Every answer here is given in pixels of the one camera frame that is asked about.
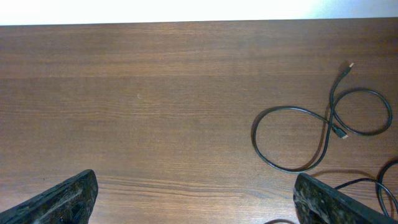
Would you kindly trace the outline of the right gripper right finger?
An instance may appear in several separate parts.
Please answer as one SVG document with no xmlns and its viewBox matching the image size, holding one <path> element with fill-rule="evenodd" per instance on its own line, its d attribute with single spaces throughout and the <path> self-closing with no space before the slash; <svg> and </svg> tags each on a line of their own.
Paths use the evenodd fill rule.
<svg viewBox="0 0 398 224">
<path fill-rule="evenodd" d="M 293 198 L 300 223 L 397 222 L 304 173 L 297 176 Z"/>
</svg>

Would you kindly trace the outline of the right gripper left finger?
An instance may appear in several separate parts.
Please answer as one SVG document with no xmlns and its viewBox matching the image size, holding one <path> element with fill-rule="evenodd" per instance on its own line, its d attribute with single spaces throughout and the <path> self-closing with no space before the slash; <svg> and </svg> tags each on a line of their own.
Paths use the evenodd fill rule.
<svg viewBox="0 0 398 224">
<path fill-rule="evenodd" d="M 91 169 L 1 212 L 1 223 L 87 224 L 98 196 L 98 182 Z"/>
</svg>

